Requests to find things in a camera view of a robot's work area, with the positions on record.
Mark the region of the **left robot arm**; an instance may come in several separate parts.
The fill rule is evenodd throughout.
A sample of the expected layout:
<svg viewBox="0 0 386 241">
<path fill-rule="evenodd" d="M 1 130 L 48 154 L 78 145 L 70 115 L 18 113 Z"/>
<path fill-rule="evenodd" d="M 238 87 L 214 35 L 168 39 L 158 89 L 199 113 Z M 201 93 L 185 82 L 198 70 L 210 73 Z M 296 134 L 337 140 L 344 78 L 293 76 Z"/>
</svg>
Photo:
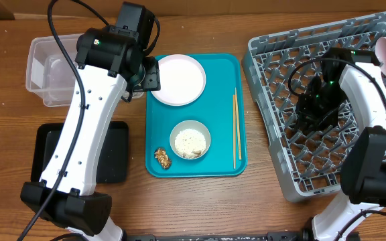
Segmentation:
<svg viewBox="0 0 386 241">
<path fill-rule="evenodd" d="M 160 33 L 145 6 L 125 2 L 117 22 L 90 28 L 68 59 L 76 84 L 58 144 L 38 181 L 23 184 L 20 198 L 35 219 L 65 228 L 80 240 L 126 239 L 111 219 L 111 196 L 96 187 L 99 156 L 113 113 L 135 92 L 161 88 L 151 55 Z"/>
</svg>

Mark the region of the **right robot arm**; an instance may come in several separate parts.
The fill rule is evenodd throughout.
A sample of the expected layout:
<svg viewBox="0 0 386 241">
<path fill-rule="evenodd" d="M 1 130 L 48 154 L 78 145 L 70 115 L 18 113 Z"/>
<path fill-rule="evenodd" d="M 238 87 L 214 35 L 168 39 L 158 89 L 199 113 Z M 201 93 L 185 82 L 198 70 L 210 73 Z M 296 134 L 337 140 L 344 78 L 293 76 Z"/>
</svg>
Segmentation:
<svg viewBox="0 0 386 241">
<path fill-rule="evenodd" d="M 386 216 L 386 88 L 381 63 L 372 51 L 330 48 L 298 67 L 320 63 L 305 92 L 298 93 L 296 127 L 323 131 L 338 122 L 348 100 L 359 138 L 343 161 L 341 191 L 302 229 L 300 240 L 359 240 L 354 230 L 373 214 Z"/>
</svg>

